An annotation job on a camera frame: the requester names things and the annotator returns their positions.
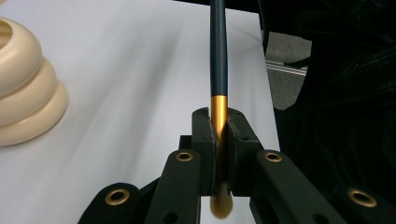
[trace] brass screw insert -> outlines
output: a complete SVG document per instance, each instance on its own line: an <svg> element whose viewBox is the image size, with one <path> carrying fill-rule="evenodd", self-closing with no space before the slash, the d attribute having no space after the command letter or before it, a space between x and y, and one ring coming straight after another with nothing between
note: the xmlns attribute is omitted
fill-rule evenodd
<svg viewBox="0 0 396 224"><path fill-rule="evenodd" d="M272 162L280 162L282 161L282 157L280 155L278 155L275 152L266 152L264 154L264 157L266 160L268 161L272 161Z"/></svg>
<svg viewBox="0 0 396 224"><path fill-rule="evenodd" d="M190 152L180 152L176 155L178 161L190 161L192 160L192 154Z"/></svg>
<svg viewBox="0 0 396 224"><path fill-rule="evenodd" d="M373 196L360 189L349 189L347 191L347 196L354 203L360 204L364 207L376 207L378 205L378 202Z"/></svg>
<svg viewBox="0 0 396 224"><path fill-rule="evenodd" d="M125 203L129 196L130 193L127 189L113 189L107 194L105 201L108 205L120 205Z"/></svg>

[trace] mounting hole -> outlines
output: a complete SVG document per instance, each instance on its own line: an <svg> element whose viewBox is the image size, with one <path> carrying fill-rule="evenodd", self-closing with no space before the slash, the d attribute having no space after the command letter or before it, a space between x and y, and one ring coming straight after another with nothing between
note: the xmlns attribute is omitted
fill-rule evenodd
<svg viewBox="0 0 396 224"><path fill-rule="evenodd" d="M113 189L107 194L105 201L108 205L120 205L125 203L129 199L129 196L130 194L127 189Z"/></svg>
<svg viewBox="0 0 396 224"><path fill-rule="evenodd" d="M314 214L313 219L318 224L329 224L329 220L321 214Z"/></svg>
<svg viewBox="0 0 396 224"><path fill-rule="evenodd" d="M192 160L192 154L190 152L180 152L176 155L178 161L190 161Z"/></svg>
<svg viewBox="0 0 396 224"><path fill-rule="evenodd" d="M163 223L176 223L178 219L178 216L174 212L168 212L163 216Z"/></svg>
<svg viewBox="0 0 396 224"><path fill-rule="evenodd" d="M354 203L360 204L364 207L376 207L377 201L370 194L360 190L360 189L349 189L347 191L347 196Z"/></svg>
<svg viewBox="0 0 396 224"><path fill-rule="evenodd" d="M276 154L275 152L266 152L264 154L264 157L266 160L272 161L272 162L282 161L282 157L280 155Z"/></svg>

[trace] ring stack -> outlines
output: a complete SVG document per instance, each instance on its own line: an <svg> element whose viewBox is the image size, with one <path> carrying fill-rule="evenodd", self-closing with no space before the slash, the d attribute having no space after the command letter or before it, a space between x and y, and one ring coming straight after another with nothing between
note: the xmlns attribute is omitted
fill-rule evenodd
<svg viewBox="0 0 396 224"><path fill-rule="evenodd" d="M0 18L0 147L28 141L55 125L67 92L37 38Z"/></svg>

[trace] cream stacked rings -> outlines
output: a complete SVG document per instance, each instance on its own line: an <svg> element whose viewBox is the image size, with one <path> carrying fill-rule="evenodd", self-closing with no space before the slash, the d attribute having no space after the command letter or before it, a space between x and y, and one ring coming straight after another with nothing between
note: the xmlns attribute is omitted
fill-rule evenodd
<svg viewBox="0 0 396 224"><path fill-rule="evenodd" d="M36 37L19 23L0 18L0 146L39 136L66 107L64 85Z"/></svg>

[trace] white table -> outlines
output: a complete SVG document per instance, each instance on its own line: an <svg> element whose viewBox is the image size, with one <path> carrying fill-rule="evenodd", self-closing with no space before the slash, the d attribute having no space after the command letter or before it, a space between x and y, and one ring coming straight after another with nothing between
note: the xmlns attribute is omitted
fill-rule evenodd
<svg viewBox="0 0 396 224"><path fill-rule="evenodd" d="M61 121L0 148L0 223L77 223L104 187L161 175L191 113L210 105L209 7L171 0L8 0L69 94ZM279 149L257 14L227 10L229 107ZM248 199L225 221L202 199L201 223L254 223Z"/></svg>

